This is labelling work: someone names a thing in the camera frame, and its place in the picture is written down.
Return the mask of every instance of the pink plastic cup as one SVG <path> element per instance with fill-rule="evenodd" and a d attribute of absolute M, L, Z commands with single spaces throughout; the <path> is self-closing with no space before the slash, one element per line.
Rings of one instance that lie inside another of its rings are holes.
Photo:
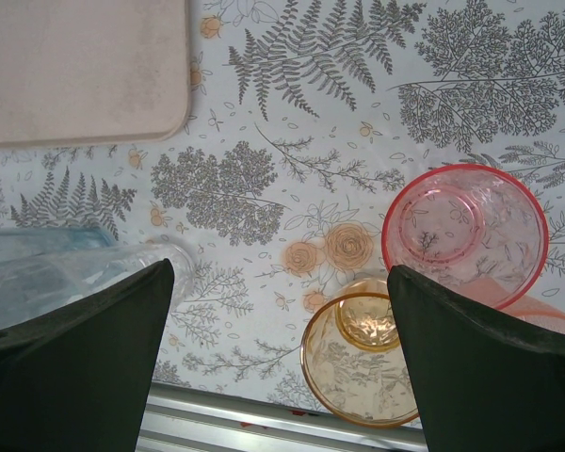
<path fill-rule="evenodd" d="M 548 226 L 534 195 L 515 178 L 481 165 L 451 165 L 401 191 L 381 245 L 388 269 L 409 266 L 459 293 L 477 286 L 470 298 L 503 309 L 540 276 Z M 494 283 L 490 290 L 487 282 Z"/>

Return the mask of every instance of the bowl rim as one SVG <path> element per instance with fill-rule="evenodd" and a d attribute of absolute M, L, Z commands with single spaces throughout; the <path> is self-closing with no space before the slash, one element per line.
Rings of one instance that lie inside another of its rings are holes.
<path fill-rule="evenodd" d="M 553 312 L 549 312 L 549 311 L 544 311 L 543 309 L 531 309 L 531 310 L 527 310 L 527 309 L 523 309 L 521 311 L 515 311 L 514 313 L 505 313 L 508 315 L 511 315 L 513 317 L 520 317 L 520 316 L 530 316 L 530 315 L 535 315 L 535 316 L 539 316 L 539 317 L 552 317 L 552 318 L 557 318 L 559 320 L 565 320 L 565 314 L 560 314 L 560 313 L 553 313 Z"/>
<path fill-rule="evenodd" d="M 509 307 L 515 301 L 520 299 L 523 295 L 527 293 L 527 291 L 532 287 L 532 285 L 534 285 L 534 283 L 542 273 L 542 270 L 544 269 L 544 264 L 546 263 L 546 258 L 548 256 L 548 247 L 550 241 L 546 215 L 544 215 L 544 211 L 542 210 L 540 203 L 538 202 L 534 194 L 521 181 L 519 181 L 515 177 L 511 176 L 510 174 L 500 169 L 493 167 L 486 167 L 485 165 L 478 165 L 476 163 L 457 163 L 453 165 L 446 165 L 444 167 L 432 169 L 431 171 L 427 171 L 426 173 L 421 174 L 416 179 L 414 179 L 409 184 L 407 184 L 404 188 L 402 188 L 402 191 L 400 191 L 392 201 L 391 205 L 389 206 L 389 209 L 387 210 L 387 214 L 385 215 L 385 220 L 383 221 L 383 229 L 381 231 L 381 238 L 380 238 L 380 247 L 381 247 L 381 252 L 383 254 L 383 262 L 385 263 L 385 267 L 387 268 L 387 270 L 391 271 L 392 269 L 391 257 L 389 255 L 389 251 L 387 250 L 387 247 L 385 246 L 386 243 L 385 239 L 387 237 L 387 233 L 389 232 L 391 217 L 393 216 L 393 213 L 397 209 L 397 205 L 402 200 L 402 198 L 414 186 L 420 184 L 427 178 L 442 172 L 449 172 L 456 170 L 467 170 L 467 171 L 480 170 L 484 172 L 489 172 L 513 184 L 529 199 L 529 202 L 534 207 L 534 211 L 538 215 L 538 220 L 542 227 L 543 240 L 542 240 L 542 248 L 541 248 L 541 258 L 540 261 L 538 262 L 538 267 L 534 270 L 533 273 L 534 276 L 530 279 L 530 281 L 527 284 L 525 284 L 518 292 L 515 292 L 509 299 L 498 304 L 497 306 L 493 306 L 495 310 L 500 311 L 502 309 Z"/>
<path fill-rule="evenodd" d="M 301 364 L 301 372 L 303 373 L 303 378 L 305 379 L 306 383 L 308 384 L 310 391 L 312 391 L 312 394 L 314 394 L 314 396 L 318 399 L 318 401 L 327 410 L 331 411 L 336 416 L 342 418 L 345 421 L 348 421 L 351 424 L 355 424 L 357 426 L 371 427 L 371 428 L 396 428 L 396 427 L 402 426 L 404 424 L 407 424 L 410 421 L 413 421 L 414 419 L 419 417 L 418 405 L 417 405 L 417 408 L 415 410 L 416 411 L 415 414 L 412 414 L 411 416 L 407 417 L 406 419 L 402 419 L 400 421 L 389 422 L 389 423 L 386 423 L 386 424 L 376 424 L 376 423 L 373 424 L 373 423 L 368 423 L 368 422 L 365 422 L 365 421 L 364 422 L 357 421 L 355 419 L 351 419 L 351 418 L 347 417 L 345 414 L 343 414 L 342 412 L 337 410 L 334 406 L 332 406 L 332 404 L 326 398 L 324 398 L 324 396 L 322 396 L 320 394 L 320 391 L 317 390 L 314 382 L 312 381 L 312 377 L 310 375 L 310 372 L 308 371 L 308 368 L 307 368 L 308 366 L 307 366 L 307 363 L 306 363 L 306 356 L 305 356 L 306 350 L 305 350 L 305 348 L 306 348 L 306 344 L 308 342 L 308 335 L 309 335 L 310 331 L 312 330 L 314 323 L 317 321 L 317 319 L 319 317 L 321 317 L 325 312 L 327 312 L 327 310 L 329 310 L 329 309 L 334 310 L 334 305 L 340 303 L 341 301 L 345 301 L 346 299 L 356 299 L 356 298 L 359 298 L 359 297 L 377 297 L 377 298 L 380 298 L 380 299 L 389 299 L 388 295 L 385 296 L 385 294 L 381 294 L 381 293 L 378 293 L 378 292 L 356 292 L 356 293 L 342 295 L 340 297 L 332 299 L 327 304 L 322 306 L 312 316 L 312 318 L 308 322 L 308 325 L 305 327 L 305 330 L 303 331 L 303 336 L 301 337 L 301 344 L 299 346 L 299 361 L 300 361 L 300 364 Z"/>

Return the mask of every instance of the tablecloth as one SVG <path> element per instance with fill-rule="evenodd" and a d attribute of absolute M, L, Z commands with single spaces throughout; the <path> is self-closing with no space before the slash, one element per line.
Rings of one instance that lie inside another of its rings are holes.
<path fill-rule="evenodd" d="M 156 380 L 321 410 L 299 367 L 307 321 L 386 274 L 392 199 L 448 163 L 529 186 L 550 228 L 530 295 L 565 312 L 565 0 L 189 3 L 179 134 L 0 151 L 0 227 L 98 225 L 190 252 L 195 291 Z"/>

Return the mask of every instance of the cup rim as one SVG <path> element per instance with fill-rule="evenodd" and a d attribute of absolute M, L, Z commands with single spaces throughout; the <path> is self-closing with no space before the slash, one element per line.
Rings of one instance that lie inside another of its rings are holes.
<path fill-rule="evenodd" d="M 480 170 L 480 171 L 491 173 L 491 174 L 493 174 L 497 177 L 500 177 L 501 179 L 504 179 L 505 181 L 513 184 L 529 200 L 530 204 L 533 206 L 534 210 L 536 211 L 539 224 L 541 224 L 541 228 L 542 228 L 541 258 L 540 258 L 540 261 L 538 262 L 538 266 L 533 270 L 534 276 L 532 278 L 530 278 L 530 280 L 527 284 L 522 286 L 521 289 L 518 292 L 513 293 L 512 296 L 510 296 L 506 301 L 504 301 L 504 302 L 502 302 L 502 303 L 500 303 L 496 306 L 493 306 L 493 308 L 495 310 L 500 311 L 500 310 L 503 310 L 503 309 L 509 307 L 515 301 L 520 299 L 534 285 L 534 283 L 536 282 L 536 280 L 539 278 L 540 274 L 542 273 L 542 270 L 544 269 L 544 264 L 546 263 L 546 258 L 548 256 L 548 247 L 549 247 L 549 242 L 550 242 L 550 238 L 549 238 L 549 234 L 548 234 L 548 222 L 546 220 L 546 215 L 544 215 L 544 211 L 542 210 L 540 203 L 538 202 L 538 200 L 536 199 L 534 194 L 529 190 L 529 188 L 527 188 L 525 186 L 524 183 L 522 183 L 517 178 L 511 176 L 510 174 L 508 174 L 508 173 L 506 173 L 506 172 L 504 172 L 500 169 L 493 168 L 493 167 L 486 167 L 485 165 L 478 165 L 476 163 L 457 163 L 457 164 L 454 164 L 454 165 L 446 165 L 444 167 L 439 167 L 439 168 L 436 168 L 436 169 L 432 169 L 431 171 L 427 171 L 426 173 L 421 174 L 416 179 L 414 179 L 409 184 L 407 184 L 402 189 L 402 191 L 400 191 L 397 194 L 397 196 L 394 198 L 394 200 L 392 201 L 391 205 L 389 206 L 389 209 L 387 210 L 387 214 L 385 215 L 385 220 L 383 221 L 383 228 L 382 228 L 381 236 L 380 236 L 380 247 L 381 247 L 381 251 L 382 251 L 382 254 L 383 254 L 383 262 L 385 263 L 385 267 L 387 268 L 387 270 L 391 271 L 391 269 L 392 269 L 391 256 L 389 255 L 389 251 L 387 250 L 387 247 L 385 246 L 385 243 L 386 243 L 385 238 L 387 237 L 387 234 L 389 233 L 391 217 L 392 217 L 394 211 L 397 209 L 397 206 L 399 205 L 400 201 L 404 198 L 404 196 L 406 196 L 406 193 L 408 193 L 416 185 L 420 184 L 421 182 L 423 182 L 427 178 L 434 176 L 435 174 L 439 174 L 439 173 L 442 173 L 442 172 L 448 172 L 448 171 L 456 171 L 456 170 L 467 170 L 467 171 Z"/>
<path fill-rule="evenodd" d="M 307 368 L 308 366 L 307 366 L 307 363 L 306 363 L 306 350 L 305 350 L 305 348 L 306 348 L 306 344 L 308 342 L 309 333 L 312 330 L 314 323 L 327 310 L 334 309 L 334 305 L 339 304 L 341 301 L 345 301 L 346 299 L 356 299 L 356 298 L 360 298 L 360 297 L 376 297 L 376 298 L 379 298 L 379 299 L 389 299 L 388 295 L 386 296 L 385 294 L 381 294 L 381 293 L 377 293 L 377 292 L 356 292 L 356 293 L 342 295 L 340 297 L 332 299 L 327 304 L 322 306 L 312 316 L 312 318 L 308 322 L 307 326 L 305 327 L 305 330 L 303 332 L 303 336 L 301 337 L 301 345 L 299 346 L 299 361 L 300 361 L 300 364 L 301 364 L 301 372 L 303 373 L 303 378 L 305 379 L 306 383 L 308 384 L 310 391 L 312 391 L 312 394 L 314 394 L 314 396 L 318 399 L 318 401 L 327 410 L 331 411 L 336 416 L 342 418 L 345 421 L 348 421 L 351 424 L 355 424 L 355 425 L 362 426 L 362 427 L 396 428 L 396 427 L 402 426 L 402 425 L 416 419 L 419 416 L 418 406 L 417 406 L 417 409 L 415 410 L 416 411 L 415 414 L 412 414 L 411 416 L 409 416 L 405 419 L 402 419 L 400 421 L 388 422 L 388 423 L 385 423 L 385 424 L 368 423 L 368 422 L 365 422 L 365 421 L 361 422 L 361 421 L 358 421 L 358 420 L 355 420 L 355 419 L 351 419 L 351 418 L 347 417 L 345 414 L 343 414 L 342 412 L 340 412 L 339 410 L 337 410 L 334 406 L 332 406 L 332 404 L 320 394 L 320 391 L 318 391 L 318 389 L 315 387 L 315 385 L 312 381 L 312 377 L 310 375 L 310 371 Z"/>

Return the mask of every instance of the clear plastic container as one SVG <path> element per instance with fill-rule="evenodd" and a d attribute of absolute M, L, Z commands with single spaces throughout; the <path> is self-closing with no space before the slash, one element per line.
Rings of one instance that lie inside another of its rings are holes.
<path fill-rule="evenodd" d="M 98 228 L 0 229 L 0 270 L 10 261 L 61 251 L 110 247 L 113 238 Z"/>
<path fill-rule="evenodd" d="M 175 245 L 76 250 L 12 261 L 0 269 L 0 330 L 100 292 L 163 259 L 175 272 L 174 309 L 193 280 L 188 254 Z"/>

